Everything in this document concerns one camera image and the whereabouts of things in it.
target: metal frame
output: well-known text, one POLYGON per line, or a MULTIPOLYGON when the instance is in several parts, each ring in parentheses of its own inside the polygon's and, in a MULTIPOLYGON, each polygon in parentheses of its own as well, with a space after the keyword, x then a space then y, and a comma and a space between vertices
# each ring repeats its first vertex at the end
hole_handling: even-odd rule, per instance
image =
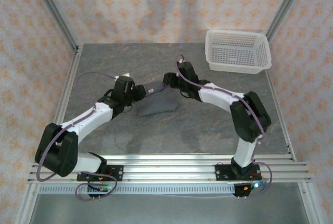
MULTIPOLYGON (((47 8, 55 18, 58 26, 63 32, 68 44, 73 51, 77 51, 73 58, 67 80, 63 87, 61 100, 58 104, 54 122, 60 124, 65 116, 70 92, 73 86, 75 73, 81 57, 83 46, 76 46, 65 22, 63 21, 53 0, 44 0, 47 8)), ((284 16, 290 8, 293 0, 284 0, 276 17, 267 31, 267 39, 270 41, 281 24, 284 16)), ((274 103, 282 125, 283 133, 289 148, 289 154, 267 154, 256 155, 257 161, 268 163, 272 170, 273 182, 298 182, 303 199, 306 214, 310 223, 328 223, 325 215, 319 207, 319 199, 316 194, 316 187, 311 183, 309 167, 306 163, 296 161, 290 137, 286 128, 282 113, 271 82, 271 77, 266 71, 270 84, 274 103)), ((109 164, 124 164, 125 174, 120 186, 147 186, 147 185, 216 185, 214 165, 218 162, 230 164, 232 155, 217 154, 179 154, 179 155, 104 155, 109 164)), ((28 184, 25 189, 23 200, 20 204, 15 223, 29 223, 39 190, 44 185, 76 185, 76 175, 70 174, 65 178, 54 177, 46 183, 39 183, 35 179, 36 166, 34 164, 29 175, 28 184)), ((50 174, 47 169, 42 170, 43 176, 50 174)), ((262 168, 263 176, 268 177, 267 170, 262 168)))

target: white plastic basket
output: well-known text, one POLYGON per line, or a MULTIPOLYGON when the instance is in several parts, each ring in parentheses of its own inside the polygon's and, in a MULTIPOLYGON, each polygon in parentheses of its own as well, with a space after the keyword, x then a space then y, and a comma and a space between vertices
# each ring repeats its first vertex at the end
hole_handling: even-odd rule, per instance
POLYGON ((205 53, 211 70, 257 74, 272 65, 267 37, 260 33, 209 30, 205 53))

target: wall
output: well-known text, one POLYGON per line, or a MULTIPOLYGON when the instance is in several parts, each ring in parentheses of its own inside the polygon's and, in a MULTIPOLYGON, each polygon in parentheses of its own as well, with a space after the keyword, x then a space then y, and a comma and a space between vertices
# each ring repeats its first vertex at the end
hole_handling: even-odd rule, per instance
POLYGON ((0 223, 12 223, 73 57, 42 0, 0 0, 0 223))
POLYGON ((333 220, 333 0, 295 0, 271 42, 274 86, 299 160, 333 220))
POLYGON ((55 0, 77 44, 204 42, 207 29, 266 33, 283 0, 55 0))

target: gray stone surface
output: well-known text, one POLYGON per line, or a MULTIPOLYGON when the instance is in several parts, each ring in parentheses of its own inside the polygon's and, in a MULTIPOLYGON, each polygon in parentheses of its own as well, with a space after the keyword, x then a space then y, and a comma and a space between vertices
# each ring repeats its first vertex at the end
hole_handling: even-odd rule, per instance
MULTIPOLYGON (((113 76, 129 72, 136 84, 161 80, 175 72, 175 57, 183 54, 200 79, 235 92, 255 91, 272 125, 258 153, 286 153, 287 147, 265 72, 257 75, 211 71, 204 44, 85 44, 76 77, 87 71, 113 76)), ((86 111, 114 85, 107 77, 91 74, 74 86, 65 120, 86 111)), ((175 111, 138 117, 136 110, 120 114, 80 144, 80 152, 100 154, 221 153, 236 151, 238 136, 229 113, 213 105, 179 96, 175 111)))

